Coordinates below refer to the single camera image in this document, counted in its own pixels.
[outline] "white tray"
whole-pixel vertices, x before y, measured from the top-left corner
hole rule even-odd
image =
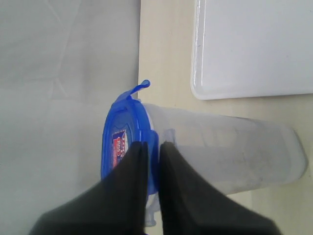
[[[313,93],[313,1],[198,0],[198,99]]]

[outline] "blue lid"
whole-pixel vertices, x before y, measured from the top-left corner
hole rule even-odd
[[[132,94],[149,87],[144,80],[140,85],[121,94],[112,104],[102,136],[101,179],[105,178],[122,160],[133,141],[148,143],[150,169],[148,194],[157,192],[158,135],[151,130],[144,106]]]

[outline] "beige table surface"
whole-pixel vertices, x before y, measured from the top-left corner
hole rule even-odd
[[[272,120],[293,127],[309,158],[299,181],[231,195],[272,218],[285,235],[313,234],[313,94],[200,101],[190,90],[195,0],[141,0],[139,93],[146,103],[222,115]],[[162,234],[160,214],[150,235]]]

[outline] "printed label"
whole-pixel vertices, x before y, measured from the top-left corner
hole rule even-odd
[[[114,133],[112,139],[113,167],[116,167],[116,165],[119,164],[119,162],[122,160],[128,150],[126,130]]]

